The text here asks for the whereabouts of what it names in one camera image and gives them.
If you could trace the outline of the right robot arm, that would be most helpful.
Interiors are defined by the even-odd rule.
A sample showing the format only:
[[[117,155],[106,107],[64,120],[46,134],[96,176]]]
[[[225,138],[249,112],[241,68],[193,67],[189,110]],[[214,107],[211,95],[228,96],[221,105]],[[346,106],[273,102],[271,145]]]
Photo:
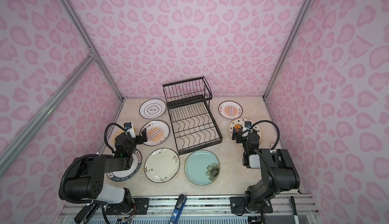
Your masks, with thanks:
[[[238,216],[271,213],[271,199],[300,187],[300,177],[289,152],[285,149],[261,149],[257,131],[239,125],[233,127],[232,140],[243,146],[243,166],[261,170],[261,180],[249,186],[243,197],[230,198],[232,213]]]

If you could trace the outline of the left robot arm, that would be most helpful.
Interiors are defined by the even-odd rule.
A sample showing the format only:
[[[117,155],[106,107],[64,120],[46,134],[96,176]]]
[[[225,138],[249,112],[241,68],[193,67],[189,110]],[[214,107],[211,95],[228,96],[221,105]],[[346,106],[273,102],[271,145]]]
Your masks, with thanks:
[[[129,170],[136,147],[146,141],[145,129],[134,138],[122,133],[115,139],[116,151],[113,154],[89,154],[75,158],[60,181],[60,199],[73,204],[100,204],[121,214],[133,214],[136,205],[130,191],[105,184],[104,176],[110,172]]]

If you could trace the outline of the light green flower plate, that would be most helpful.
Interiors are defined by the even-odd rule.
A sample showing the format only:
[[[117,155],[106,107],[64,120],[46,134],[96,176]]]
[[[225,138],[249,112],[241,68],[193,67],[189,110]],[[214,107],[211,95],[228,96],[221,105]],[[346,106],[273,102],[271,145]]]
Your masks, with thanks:
[[[189,155],[184,170],[190,182],[200,186],[209,185],[220,174],[220,162],[212,152],[199,150]]]

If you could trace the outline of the star pattern cartoon plate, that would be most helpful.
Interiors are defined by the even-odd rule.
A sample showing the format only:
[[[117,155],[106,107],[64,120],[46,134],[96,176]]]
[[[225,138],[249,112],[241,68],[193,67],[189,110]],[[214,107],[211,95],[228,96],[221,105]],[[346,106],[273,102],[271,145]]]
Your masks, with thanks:
[[[251,119],[248,119],[248,118],[238,118],[238,119],[233,120],[228,127],[230,138],[232,138],[234,130],[238,133],[241,133],[241,132],[247,130],[247,127],[245,127],[246,123],[253,125],[254,121]],[[256,133],[259,135],[260,139],[262,139],[262,130],[261,130],[259,125],[256,125],[254,127],[253,131],[256,131]]]

